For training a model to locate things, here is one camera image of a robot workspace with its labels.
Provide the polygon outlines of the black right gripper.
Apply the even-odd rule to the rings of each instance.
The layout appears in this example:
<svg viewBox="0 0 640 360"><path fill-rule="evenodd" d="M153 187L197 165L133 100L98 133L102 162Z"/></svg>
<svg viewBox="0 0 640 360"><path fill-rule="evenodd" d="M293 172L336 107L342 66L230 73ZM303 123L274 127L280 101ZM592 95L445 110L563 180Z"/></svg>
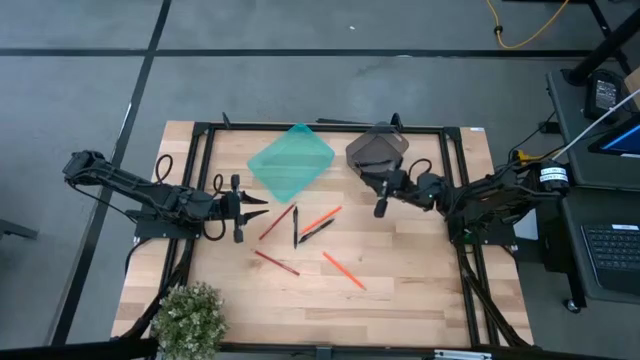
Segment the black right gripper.
<svg viewBox="0 0 640 360"><path fill-rule="evenodd" d="M356 161L354 163L355 169L360 170L358 172L359 179L376 193L377 202L374 207L374 216L376 218L382 218L385 216L389 197L402 201L406 200L408 176L404 170L368 172L371 167L376 168L386 166L387 164L387 160L369 162Z"/></svg>

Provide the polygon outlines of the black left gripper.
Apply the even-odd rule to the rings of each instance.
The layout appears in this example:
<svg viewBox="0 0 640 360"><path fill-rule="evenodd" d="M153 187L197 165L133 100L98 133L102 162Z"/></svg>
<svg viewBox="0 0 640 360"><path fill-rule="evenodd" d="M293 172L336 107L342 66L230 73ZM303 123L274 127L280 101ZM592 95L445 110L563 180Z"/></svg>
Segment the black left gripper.
<svg viewBox="0 0 640 360"><path fill-rule="evenodd" d="M231 176L231 191L227 192L223 196L225 200L225 205L226 205L226 212L224 215L224 219L221 221L222 236L224 236L227 232L226 220L233 221L233 225L234 225L233 240L235 243L242 243L244 241L244 233L243 233L244 225L246 225L251 219L267 213L267 210L258 210L258 211L252 211L252 212L247 212L245 214L242 214L241 202L243 204L261 205L261 204L267 204L267 201L252 197L248 195L245 191L240 192L239 185L240 185L240 176L238 174L233 174Z"/></svg>

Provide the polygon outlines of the dark red pencil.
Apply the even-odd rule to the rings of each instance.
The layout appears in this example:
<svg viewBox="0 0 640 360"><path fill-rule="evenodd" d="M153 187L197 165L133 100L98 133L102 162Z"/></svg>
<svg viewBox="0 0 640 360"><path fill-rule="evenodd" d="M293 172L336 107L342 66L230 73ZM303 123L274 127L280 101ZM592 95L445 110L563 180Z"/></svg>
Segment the dark red pencil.
<svg viewBox="0 0 640 360"><path fill-rule="evenodd" d="M289 205L275 220L269 227L258 237L259 241L262 241L270 232L274 230L274 228L295 208L296 202Z"/></svg>
<svg viewBox="0 0 640 360"><path fill-rule="evenodd" d="M295 276L300 276L301 275L297 270L285 265L284 263L282 263L282 262L280 262L280 261L278 261L278 260L266 255L265 253L263 253L263 252L261 252L259 250L255 250L254 249L252 251L253 251L254 254L258 255L259 257L267 260L268 262L280 267L281 269L284 269L285 271L287 271L287 272L289 272L289 273L291 273L291 274L293 274Z"/></svg>

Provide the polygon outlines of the orange pencil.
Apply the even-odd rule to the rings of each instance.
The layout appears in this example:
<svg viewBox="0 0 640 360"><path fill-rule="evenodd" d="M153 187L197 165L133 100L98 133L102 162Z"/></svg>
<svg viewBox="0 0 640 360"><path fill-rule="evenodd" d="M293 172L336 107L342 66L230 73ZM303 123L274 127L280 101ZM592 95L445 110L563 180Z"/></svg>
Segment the orange pencil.
<svg viewBox="0 0 640 360"><path fill-rule="evenodd" d="M336 208L332 209L331 211L329 211L328 213L324 214L320 218L314 220L310 225L308 225L305 228L303 228L299 233L301 235L302 234L306 234L306 233L310 232L311 230L317 228L319 225L324 223L326 220L329 220L332 216L334 216L338 212L340 212L342 210L342 208L343 208L342 205L337 206Z"/></svg>
<svg viewBox="0 0 640 360"><path fill-rule="evenodd" d="M357 287L366 291L365 285L357 279L346 267L344 267L341 263L339 263L335 258L333 258L329 253L323 252L322 255L344 276L346 276L349 280L351 280Z"/></svg>

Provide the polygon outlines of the grey translucent plastic bin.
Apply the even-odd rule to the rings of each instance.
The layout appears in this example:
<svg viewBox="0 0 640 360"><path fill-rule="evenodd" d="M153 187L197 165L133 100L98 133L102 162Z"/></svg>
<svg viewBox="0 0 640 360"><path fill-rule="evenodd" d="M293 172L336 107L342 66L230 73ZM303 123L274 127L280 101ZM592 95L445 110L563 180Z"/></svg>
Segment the grey translucent plastic bin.
<svg viewBox="0 0 640 360"><path fill-rule="evenodd" d="M395 170L402 164L408 148L409 141L394 126L378 123L346 147L346 160L357 175L360 170L355 169L356 161L388 161L386 166L371 167L368 172Z"/></svg>

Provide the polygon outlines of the teal translucent plastic bin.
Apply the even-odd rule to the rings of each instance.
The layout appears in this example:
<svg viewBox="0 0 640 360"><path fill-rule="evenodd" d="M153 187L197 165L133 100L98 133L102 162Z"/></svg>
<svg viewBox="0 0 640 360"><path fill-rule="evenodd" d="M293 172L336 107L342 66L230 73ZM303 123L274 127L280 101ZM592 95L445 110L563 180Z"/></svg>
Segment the teal translucent plastic bin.
<svg viewBox="0 0 640 360"><path fill-rule="evenodd" d="M247 163L281 203L292 200L329 168L334 150L307 125L296 124Z"/></svg>

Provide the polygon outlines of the small green artificial plant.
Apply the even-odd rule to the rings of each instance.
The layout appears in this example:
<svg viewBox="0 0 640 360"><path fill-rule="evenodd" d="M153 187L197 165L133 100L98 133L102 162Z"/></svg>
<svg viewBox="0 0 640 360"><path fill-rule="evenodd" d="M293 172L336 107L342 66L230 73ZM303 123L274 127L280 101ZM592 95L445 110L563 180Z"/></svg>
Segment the small green artificial plant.
<svg viewBox="0 0 640 360"><path fill-rule="evenodd" d="M173 288L151 322L163 360L214 360L229 330L223 307L211 285Z"/></svg>

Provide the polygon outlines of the silver metal clamp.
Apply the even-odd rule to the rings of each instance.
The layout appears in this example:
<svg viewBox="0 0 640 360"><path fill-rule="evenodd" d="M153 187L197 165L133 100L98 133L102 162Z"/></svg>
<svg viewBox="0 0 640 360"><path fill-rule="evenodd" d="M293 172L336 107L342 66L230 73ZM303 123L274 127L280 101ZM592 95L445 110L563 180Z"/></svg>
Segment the silver metal clamp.
<svg viewBox="0 0 640 360"><path fill-rule="evenodd" d="M434 360L493 360L491 353L462 351L462 350L444 350L436 349L434 351Z"/></svg>

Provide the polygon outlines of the grey chair base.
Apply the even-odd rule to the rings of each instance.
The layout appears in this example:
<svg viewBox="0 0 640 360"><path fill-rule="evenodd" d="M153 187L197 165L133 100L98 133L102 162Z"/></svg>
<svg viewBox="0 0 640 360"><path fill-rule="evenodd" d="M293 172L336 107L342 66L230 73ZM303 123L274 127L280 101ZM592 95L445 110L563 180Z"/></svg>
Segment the grey chair base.
<svg viewBox="0 0 640 360"><path fill-rule="evenodd" d="M5 235L15 235L25 239L36 239L38 231L0 219L0 240Z"/></svg>

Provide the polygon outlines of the black power adapter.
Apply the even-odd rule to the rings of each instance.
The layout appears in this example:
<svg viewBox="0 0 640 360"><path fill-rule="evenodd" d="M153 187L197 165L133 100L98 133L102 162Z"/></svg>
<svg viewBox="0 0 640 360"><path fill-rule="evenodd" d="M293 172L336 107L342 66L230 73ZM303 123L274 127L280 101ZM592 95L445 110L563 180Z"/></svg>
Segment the black power adapter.
<svg viewBox="0 0 640 360"><path fill-rule="evenodd" d="M621 99L622 78L609 70L596 70L587 79L584 116L597 120Z"/></svg>

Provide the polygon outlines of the black laptop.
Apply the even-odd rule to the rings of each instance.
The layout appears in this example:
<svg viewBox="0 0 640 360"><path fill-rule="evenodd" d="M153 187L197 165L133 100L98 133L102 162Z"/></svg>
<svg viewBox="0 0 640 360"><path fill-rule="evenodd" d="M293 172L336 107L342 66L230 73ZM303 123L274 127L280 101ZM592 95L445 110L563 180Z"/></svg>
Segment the black laptop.
<svg viewBox="0 0 640 360"><path fill-rule="evenodd" d="M598 285L640 296L640 224L581 226Z"/></svg>

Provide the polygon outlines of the black stand leg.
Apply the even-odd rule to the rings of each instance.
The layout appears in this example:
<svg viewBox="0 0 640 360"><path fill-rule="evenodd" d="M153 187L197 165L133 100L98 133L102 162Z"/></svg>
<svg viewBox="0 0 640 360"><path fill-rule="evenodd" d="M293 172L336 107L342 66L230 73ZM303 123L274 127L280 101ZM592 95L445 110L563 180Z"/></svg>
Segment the black stand leg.
<svg viewBox="0 0 640 360"><path fill-rule="evenodd" d="M604 40L576 67L562 71L565 81L574 86L582 86L609 57L613 57L618 62L626 75L631 74L632 69L621 48L640 31L640 8L634 10L616 29L612 30L596 0L586 0L586 3L601 28Z"/></svg>

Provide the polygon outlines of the black aluminium table frame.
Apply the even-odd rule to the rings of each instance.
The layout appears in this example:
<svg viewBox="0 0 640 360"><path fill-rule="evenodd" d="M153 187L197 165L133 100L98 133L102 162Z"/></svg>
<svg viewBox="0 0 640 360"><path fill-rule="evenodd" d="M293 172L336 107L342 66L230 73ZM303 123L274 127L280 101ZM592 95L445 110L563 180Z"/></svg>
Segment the black aluminium table frame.
<svg viewBox="0 0 640 360"><path fill-rule="evenodd" d="M195 244L190 282L219 289L229 330L224 349L283 351L326 358L369 351L424 354L430 348L467 348L464 290L454 247L442 217L391 200L382 218L374 193L345 160L356 133L317 128L335 152L331 166L296 196L299 232L337 206L335 221L293 246L288 214L262 241L258 237L286 209L258 182L247 163L285 131L282 124L230 127L194 122L166 124L160 152L175 160L173 182L191 165L193 184L216 174L238 174L242 187L267 201L254 211L235 243L233 230L212 224L212 240ZM259 250L297 270L295 276L254 254ZM366 287L357 287L323 255L329 253Z"/></svg>

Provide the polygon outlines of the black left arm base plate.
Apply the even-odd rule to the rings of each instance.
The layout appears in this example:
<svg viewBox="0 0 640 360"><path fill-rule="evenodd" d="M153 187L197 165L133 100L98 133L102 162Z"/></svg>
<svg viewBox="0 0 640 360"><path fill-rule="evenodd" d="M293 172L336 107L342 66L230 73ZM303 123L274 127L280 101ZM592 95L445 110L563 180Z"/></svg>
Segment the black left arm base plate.
<svg viewBox="0 0 640 360"><path fill-rule="evenodd" d="M143 205L140 210L126 210L136 221L135 235L141 238L196 238L207 212L182 200L159 205Z"/></svg>

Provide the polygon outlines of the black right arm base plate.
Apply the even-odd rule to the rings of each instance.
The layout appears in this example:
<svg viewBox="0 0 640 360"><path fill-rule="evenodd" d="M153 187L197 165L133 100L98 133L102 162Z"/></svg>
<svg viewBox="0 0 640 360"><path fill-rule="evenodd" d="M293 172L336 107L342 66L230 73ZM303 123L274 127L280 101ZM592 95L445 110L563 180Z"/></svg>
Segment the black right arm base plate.
<svg viewBox="0 0 640 360"><path fill-rule="evenodd" d="M446 218L450 241L464 245L511 245L516 215L470 206Z"/></svg>

